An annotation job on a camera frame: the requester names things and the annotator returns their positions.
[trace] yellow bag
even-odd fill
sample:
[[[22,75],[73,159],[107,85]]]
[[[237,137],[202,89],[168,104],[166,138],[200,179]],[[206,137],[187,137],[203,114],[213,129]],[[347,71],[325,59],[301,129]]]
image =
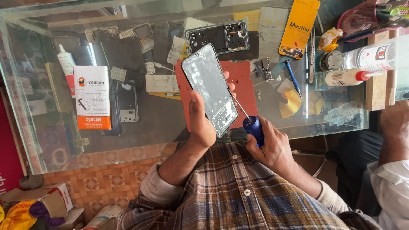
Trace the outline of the yellow bag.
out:
[[[7,212],[6,218],[0,224],[0,230],[28,230],[36,221],[28,209],[36,201],[21,201]]]

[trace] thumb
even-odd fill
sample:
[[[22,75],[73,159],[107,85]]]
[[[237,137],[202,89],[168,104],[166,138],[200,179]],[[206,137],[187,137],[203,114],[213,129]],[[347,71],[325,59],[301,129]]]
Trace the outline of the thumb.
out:
[[[256,138],[251,134],[247,134],[246,149],[256,159],[259,159],[259,156],[263,155],[263,152],[261,151],[260,147],[257,145]]]
[[[192,125],[203,121],[203,118],[205,117],[205,102],[201,95],[194,90],[191,91],[189,95],[191,98],[189,102],[189,117]]]

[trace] shirt button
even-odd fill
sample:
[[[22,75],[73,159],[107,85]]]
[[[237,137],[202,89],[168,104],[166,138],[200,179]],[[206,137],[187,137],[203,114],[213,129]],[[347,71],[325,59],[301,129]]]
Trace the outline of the shirt button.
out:
[[[246,190],[244,190],[244,194],[245,194],[246,196],[250,196],[251,192],[250,192],[250,190],[246,189]]]

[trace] blue screwdriver handle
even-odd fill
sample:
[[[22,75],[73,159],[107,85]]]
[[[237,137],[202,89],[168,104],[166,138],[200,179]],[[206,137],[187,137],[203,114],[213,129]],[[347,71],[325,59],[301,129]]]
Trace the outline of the blue screwdriver handle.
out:
[[[243,127],[246,129],[247,133],[250,133],[256,138],[259,147],[264,145],[263,130],[260,121],[256,116],[250,116],[250,122],[248,118],[245,118],[243,121]]]
[[[297,92],[300,92],[300,87],[298,86],[297,80],[295,79],[294,74],[292,73],[289,61],[285,60],[284,64],[287,67],[288,71],[290,72],[290,76],[291,76],[291,79],[292,79],[292,84],[294,85],[295,90]]]

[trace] purple cloth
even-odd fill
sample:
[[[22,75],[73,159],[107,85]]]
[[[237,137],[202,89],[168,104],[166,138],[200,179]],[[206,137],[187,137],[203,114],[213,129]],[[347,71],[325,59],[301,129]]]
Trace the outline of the purple cloth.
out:
[[[44,217],[47,223],[47,226],[50,228],[55,228],[65,223],[64,217],[51,218],[50,213],[48,212],[47,208],[40,201],[37,201],[34,204],[32,204],[30,208],[28,209],[28,212],[34,218],[39,218],[41,216]]]

